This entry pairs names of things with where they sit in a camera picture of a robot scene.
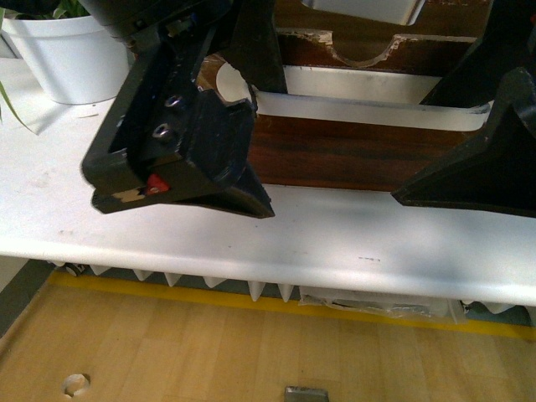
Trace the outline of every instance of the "white countertop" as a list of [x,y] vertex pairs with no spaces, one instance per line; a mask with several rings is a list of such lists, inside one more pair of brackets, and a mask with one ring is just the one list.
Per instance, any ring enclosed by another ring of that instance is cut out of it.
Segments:
[[0,77],[0,255],[536,306],[536,219],[398,205],[388,193],[266,186],[257,220],[156,205],[104,215],[80,162],[111,102],[48,100],[21,60]]

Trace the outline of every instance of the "dark wooden board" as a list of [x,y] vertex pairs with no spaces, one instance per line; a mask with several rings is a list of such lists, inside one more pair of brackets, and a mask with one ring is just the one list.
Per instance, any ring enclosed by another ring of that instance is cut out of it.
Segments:
[[[441,76],[471,45],[467,36],[483,30],[488,5],[487,0],[430,0],[415,26],[398,27],[319,13],[298,0],[279,1],[283,63]],[[354,50],[363,46],[375,53],[349,52],[337,42],[337,31],[350,23],[356,26],[346,35],[354,35]],[[304,29],[307,25],[314,29]],[[326,31],[330,28],[333,35]],[[202,87],[215,88],[223,62],[219,56],[205,60],[198,78]],[[474,134],[258,116],[249,160],[263,183],[392,191]]]

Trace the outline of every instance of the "wooden floor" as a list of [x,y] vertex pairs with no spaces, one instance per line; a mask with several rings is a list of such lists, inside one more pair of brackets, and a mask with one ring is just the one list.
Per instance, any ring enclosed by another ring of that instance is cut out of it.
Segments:
[[535,401],[536,343],[46,285],[0,340],[1,401]]

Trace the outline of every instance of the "yellow stripe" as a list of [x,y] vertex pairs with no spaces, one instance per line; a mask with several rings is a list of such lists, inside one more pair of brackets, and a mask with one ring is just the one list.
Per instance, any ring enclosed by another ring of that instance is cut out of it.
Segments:
[[48,280],[49,284],[57,286],[76,287],[92,291],[107,291],[125,295],[156,297],[159,299],[175,300],[180,302],[192,302],[212,304],[223,307],[247,308],[250,310],[262,310],[266,312],[284,312],[303,316],[337,318],[361,322],[374,322],[378,324],[392,324],[403,327],[417,327],[440,329],[444,331],[480,333],[499,337],[519,338],[536,341],[536,328],[520,325],[501,324],[498,322],[482,322],[468,320],[467,324],[439,324],[433,322],[415,322],[402,319],[393,319],[360,312],[347,312],[334,310],[327,307],[298,306],[297,301],[284,303],[282,299],[261,297],[258,301],[252,301],[248,295],[237,295],[221,291],[206,291],[190,289],[186,287],[169,287],[151,283],[124,281],[96,276],[79,276],[77,278],[62,272],[53,272]]

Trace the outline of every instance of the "wood grain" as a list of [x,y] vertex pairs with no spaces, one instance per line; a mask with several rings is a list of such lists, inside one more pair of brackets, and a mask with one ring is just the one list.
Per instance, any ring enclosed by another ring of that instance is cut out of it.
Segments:
[[[277,3],[276,23],[283,64],[444,75],[471,45],[467,37],[481,34],[488,8],[488,1],[432,1],[416,25],[400,27],[292,0]],[[223,62],[205,60],[203,88],[216,87]],[[249,161],[263,183],[390,192],[475,134],[259,116]]]
[[521,339],[46,286],[0,340],[0,400],[64,401],[81,372],[87,402],[281,402],[287,385],[334,402],[524,402],[535,359]]

